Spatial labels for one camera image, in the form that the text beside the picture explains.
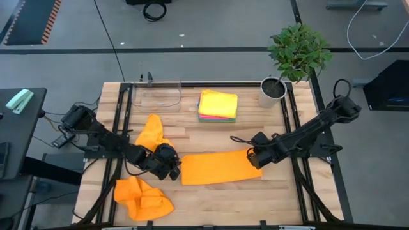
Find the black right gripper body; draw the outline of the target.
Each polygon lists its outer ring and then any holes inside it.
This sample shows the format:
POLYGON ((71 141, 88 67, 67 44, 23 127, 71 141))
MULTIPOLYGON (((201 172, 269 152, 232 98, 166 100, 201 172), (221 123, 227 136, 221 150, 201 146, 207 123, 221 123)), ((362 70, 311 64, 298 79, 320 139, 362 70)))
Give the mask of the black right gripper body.
POLYGON ((287 157, 287 147, 277 133, 269 140, 263 132, 259 132, 251 139, 251 144, 253 152, 258 156, 259 165, 276 164, 287 157))

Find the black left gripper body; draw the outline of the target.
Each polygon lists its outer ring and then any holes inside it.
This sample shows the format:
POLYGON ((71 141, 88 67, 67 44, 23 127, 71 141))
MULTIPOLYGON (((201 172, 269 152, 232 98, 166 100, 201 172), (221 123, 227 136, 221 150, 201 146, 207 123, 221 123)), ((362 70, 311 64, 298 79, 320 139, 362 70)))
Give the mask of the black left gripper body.
POLYGON ((169 171, 179 165, 178 154, 170 144, 160 144, 148 158, 149 172, 158 178, 166 178, 169 171))

